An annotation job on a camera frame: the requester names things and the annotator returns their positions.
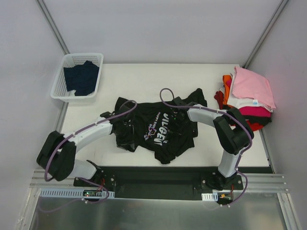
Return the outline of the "white t shirt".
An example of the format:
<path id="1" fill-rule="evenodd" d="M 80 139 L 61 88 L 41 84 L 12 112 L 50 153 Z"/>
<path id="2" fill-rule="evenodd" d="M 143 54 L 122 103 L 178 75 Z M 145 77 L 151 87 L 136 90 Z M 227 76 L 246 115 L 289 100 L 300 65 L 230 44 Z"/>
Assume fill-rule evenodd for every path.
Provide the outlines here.
<path id="1" fill-rule="evenodd" d="M 261 107 L 272 113 L 276 109 L 269 81 L 246 69 L 222 76 L 224 84 L 223 105 L 241 109 Z"/>

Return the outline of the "white plastic laundry basket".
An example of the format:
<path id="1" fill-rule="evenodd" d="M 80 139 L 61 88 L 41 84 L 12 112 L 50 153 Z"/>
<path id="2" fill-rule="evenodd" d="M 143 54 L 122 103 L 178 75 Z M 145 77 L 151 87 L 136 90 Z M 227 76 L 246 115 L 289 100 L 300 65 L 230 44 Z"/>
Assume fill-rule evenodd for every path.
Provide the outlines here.
<path id="1" fill-rule="evenodd" d="M 101 53 L 72 53 L 66 54 L 57 70 L 50 96 L 53 99 L 59 99 L 65 103 L 73 104 L 90 104 L 96 100 L 96 95 L 99 88 L 100 77 L 102 74 L 104 56 Z M 64 77 L 64 68 L 73 68 L 83 64 L 85 61 L 91 61 L 99 67 L 95 89 L 87 96 L 75 96 L 75 90 L 68 91 Z"/>

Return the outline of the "magenta t shirt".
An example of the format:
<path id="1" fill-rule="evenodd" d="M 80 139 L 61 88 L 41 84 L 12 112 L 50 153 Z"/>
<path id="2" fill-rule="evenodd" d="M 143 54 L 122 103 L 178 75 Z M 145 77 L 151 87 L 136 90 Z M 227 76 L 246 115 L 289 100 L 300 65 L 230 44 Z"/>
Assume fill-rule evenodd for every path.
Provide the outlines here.
<path id="1" fill-rule="evenodd" d="M 227 99 L 227 105 L 239 109 L 242 115 L 259 116 L 259 117 L 271 117 L 273 109 L 261 104 L 256 99 L 250 98 L 236 98 L 232 94 L 232 80 L 226 82 L 226 86 L 229 87 L 229 94 Z"/>

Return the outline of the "red t shirt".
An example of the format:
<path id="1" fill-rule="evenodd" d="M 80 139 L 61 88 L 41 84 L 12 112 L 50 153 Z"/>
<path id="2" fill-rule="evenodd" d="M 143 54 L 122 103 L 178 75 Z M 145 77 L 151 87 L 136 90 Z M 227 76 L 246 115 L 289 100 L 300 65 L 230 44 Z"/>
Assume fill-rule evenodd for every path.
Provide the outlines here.
<path id="1" fill-rule="evenodd" d="M 230 107 L 223 104 L 224 94 L 221 91 L 217 91 L 215 93 L 214 99 L 217 101 L 219 109 L 229 109 Z M 252 131 L 257 131 L 264 128 L 263 124 L 257 123 L 256 121 L 252 121 L 246 118 L 246 122 L 249 124 Z"/>

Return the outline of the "pink t shirt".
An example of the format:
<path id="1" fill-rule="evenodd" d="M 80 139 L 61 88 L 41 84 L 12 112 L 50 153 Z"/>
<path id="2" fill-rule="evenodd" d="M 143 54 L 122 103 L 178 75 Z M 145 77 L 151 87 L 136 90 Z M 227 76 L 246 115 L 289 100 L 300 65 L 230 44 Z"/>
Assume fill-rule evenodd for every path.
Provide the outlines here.
<path id="1" fill-rule="evenodd" d="M 232 84 L 232 94 L 236 98 L 257 100 L 270 109 L 276 109 L 270 83 L 265 77 L 248 69 L 235 67 Z"/>

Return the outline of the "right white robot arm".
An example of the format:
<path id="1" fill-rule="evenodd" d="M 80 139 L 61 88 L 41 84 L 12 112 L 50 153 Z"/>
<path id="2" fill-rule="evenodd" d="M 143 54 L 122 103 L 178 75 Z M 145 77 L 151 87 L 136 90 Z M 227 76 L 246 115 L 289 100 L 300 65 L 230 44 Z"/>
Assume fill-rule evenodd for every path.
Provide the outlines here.
<path id="1" fill-rule="evenodd" d="M 251 147 L 254 138 L 253 131 L 247 121 L 236 108 L 214 110 L 191 102 L 183 102 L 176 97 L 171 103 L 164 103 L 172 108 L 171 131 L 176 135 L 191 133 L 198 136 L 198 123 L 215 128 L 223 154 L 216 172 L 206 179 L 206 185 L 211 189 L 227 189 L 234 183 L 236 169 L 242 153 Z"/>

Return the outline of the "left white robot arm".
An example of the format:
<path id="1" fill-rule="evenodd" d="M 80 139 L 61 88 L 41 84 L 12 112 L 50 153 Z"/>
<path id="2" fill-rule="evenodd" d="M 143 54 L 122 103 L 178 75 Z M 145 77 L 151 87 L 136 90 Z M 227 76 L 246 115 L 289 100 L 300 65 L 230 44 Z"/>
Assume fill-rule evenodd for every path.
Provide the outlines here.
<path id="1" fill-rule="evenodd" d="M 116 135 L 123 144 L 133 146 L 133 112 L 102 113 L 94 122 L 79 130 L 66 134 L 58 131 L 49 133 L 36 162 L 44 170 L 46 182 L 58 182 L 68 177 L 85 180 L 90 186 L 101 183 L 102 169 L 93 161 L 76 159 L 77 153 L 92 142 Z"/>

